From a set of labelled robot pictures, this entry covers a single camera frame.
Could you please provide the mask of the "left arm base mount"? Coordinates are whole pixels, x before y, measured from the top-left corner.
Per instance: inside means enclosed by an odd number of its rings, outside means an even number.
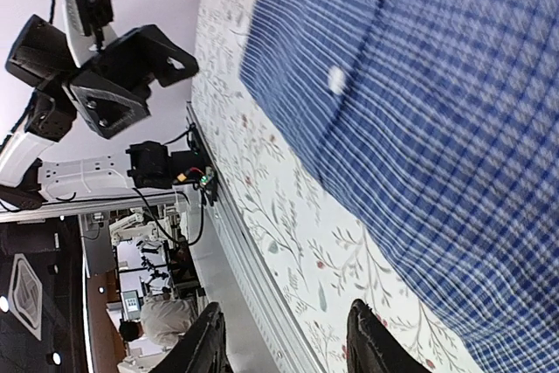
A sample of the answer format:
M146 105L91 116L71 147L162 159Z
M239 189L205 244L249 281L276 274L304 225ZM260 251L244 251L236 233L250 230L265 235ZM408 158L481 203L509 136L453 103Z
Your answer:
M130 159L127 175L137 189L192 185L204 193L208 205L218 199L217 169L195 123L173 141L133 144L125 154Z

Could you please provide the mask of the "blue checkered button shirt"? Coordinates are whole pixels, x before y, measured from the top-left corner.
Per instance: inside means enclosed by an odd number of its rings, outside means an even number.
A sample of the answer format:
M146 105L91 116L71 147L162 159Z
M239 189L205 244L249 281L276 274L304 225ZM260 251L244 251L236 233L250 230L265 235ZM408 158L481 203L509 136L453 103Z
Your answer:
M484 371L557 371L558 0L256 0L240 78Z

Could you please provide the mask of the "person in grey shirt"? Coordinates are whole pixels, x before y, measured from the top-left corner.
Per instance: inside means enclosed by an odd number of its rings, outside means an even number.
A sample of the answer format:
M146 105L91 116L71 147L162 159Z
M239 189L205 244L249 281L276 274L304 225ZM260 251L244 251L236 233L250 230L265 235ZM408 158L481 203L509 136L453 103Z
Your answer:
M147 296L143 301L139 321L122 321L119 334L124 342L146 336L152 343L172 349L189 331L196 319L189 302L174 299L169 294Z

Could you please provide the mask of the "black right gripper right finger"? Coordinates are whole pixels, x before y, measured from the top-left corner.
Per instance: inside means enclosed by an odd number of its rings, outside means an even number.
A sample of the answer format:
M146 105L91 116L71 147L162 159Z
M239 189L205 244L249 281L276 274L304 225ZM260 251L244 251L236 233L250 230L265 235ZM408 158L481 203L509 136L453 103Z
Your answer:
M352 302L347 329L349 373L428 372L398 343L363 300Z

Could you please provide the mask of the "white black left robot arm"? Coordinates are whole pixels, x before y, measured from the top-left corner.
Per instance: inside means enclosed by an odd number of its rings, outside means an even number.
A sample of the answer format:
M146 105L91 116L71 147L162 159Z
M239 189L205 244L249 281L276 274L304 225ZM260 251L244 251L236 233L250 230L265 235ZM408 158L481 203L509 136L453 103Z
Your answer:
M33 15L12 45L5 69L33 92L1 145L1 198L20 210L35 210L47 200L40 191L39 157L69 133L77 117L111 139L149 117L153 81L172 86L194 77L199 66L149 24L77 67L64 32Z

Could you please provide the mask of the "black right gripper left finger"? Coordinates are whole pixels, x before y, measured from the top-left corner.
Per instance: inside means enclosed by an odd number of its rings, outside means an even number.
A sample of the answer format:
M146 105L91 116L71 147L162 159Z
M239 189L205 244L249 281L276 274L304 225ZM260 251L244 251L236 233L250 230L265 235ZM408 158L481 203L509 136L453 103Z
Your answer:
M226 326L220 305L213 301L179 343L150 373L231 372L226 354Z

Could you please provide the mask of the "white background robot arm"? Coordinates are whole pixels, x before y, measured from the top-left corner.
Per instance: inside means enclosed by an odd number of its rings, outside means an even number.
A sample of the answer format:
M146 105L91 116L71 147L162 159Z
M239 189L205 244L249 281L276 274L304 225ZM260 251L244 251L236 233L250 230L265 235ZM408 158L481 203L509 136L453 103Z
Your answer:
M235 230L205 223L193 251L179 252L155 221L135 212L110 225L120 262L126 247L137 249L142 270L162 274L162 285L141 283L121 293L122 322L134 323L142 339L169 352L213 301L224 314L226 350L236 372L321 372L310 344L265 279L254 254L237 252Z

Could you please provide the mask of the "floral patterned table cloth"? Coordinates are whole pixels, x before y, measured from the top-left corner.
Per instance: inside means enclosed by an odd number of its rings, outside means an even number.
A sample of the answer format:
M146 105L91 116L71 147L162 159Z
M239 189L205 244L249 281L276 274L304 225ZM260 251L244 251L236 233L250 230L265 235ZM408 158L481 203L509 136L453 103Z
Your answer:
M304 170L239 70L254 0L200 0L191 112L322 372L346 370L347 317L364 300L430 372L474 372L460 339L404 284L367 230Z

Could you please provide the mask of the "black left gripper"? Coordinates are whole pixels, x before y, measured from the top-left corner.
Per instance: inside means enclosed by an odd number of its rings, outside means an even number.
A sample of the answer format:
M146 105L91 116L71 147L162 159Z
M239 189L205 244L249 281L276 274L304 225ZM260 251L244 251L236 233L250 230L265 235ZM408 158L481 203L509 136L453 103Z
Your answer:
M104 139L150 116L150 83L167 87L199 72L196 58L155 24L127 32L79 68L66 35L36 15L20 32L5 67L34 88L35 101L72 102Z

